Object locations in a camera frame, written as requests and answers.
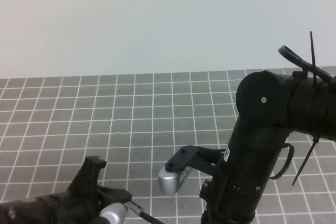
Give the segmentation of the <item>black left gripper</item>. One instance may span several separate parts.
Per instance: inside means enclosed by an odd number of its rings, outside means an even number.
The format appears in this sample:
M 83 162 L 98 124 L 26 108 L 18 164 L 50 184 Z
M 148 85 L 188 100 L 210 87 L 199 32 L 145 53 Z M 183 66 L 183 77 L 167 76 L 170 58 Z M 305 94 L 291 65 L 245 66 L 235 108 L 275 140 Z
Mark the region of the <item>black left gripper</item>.
M 65 194 L 59 195 L 55 202 L 58 219 L 94 219 L 111 204 L 131 201 L 132 194 L 123 188 L 98 185 L 100 171 L 106 164 L 99 156 L 85 158 Z

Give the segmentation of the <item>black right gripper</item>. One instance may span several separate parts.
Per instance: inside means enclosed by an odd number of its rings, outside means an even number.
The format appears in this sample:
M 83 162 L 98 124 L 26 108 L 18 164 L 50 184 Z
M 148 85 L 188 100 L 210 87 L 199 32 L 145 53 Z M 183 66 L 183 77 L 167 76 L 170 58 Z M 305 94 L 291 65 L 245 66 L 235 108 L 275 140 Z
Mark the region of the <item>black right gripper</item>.
M 251 223 L 270 177 L 270 159 L 258 154 L 229 154 L 200 197 L 206 201 L 201 223 Z

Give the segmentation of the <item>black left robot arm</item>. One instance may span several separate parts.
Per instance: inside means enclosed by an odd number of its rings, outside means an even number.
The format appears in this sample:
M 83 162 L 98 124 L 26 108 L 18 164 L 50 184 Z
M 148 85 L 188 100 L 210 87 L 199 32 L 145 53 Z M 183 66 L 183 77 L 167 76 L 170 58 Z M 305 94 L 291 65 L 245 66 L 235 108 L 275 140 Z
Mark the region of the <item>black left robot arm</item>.
M 132 199 L 123 188 L 98 185 L 106 164 L 98 156 L 86 157 L 66 191 L 1 203 L 1 223 L 106 223 L 98 219 L 103 208 Z

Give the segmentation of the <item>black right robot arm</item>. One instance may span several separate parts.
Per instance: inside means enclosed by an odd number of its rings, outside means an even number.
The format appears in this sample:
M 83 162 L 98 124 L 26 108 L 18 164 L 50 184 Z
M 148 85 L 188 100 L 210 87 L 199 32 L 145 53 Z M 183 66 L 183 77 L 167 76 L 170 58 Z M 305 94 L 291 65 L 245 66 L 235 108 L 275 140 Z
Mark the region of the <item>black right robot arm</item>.
M 292 132 L 335 140 L 335 77 L 254 72 L 238 86 L 239 116 L 210 184 L 202 223 L 250 223 Z

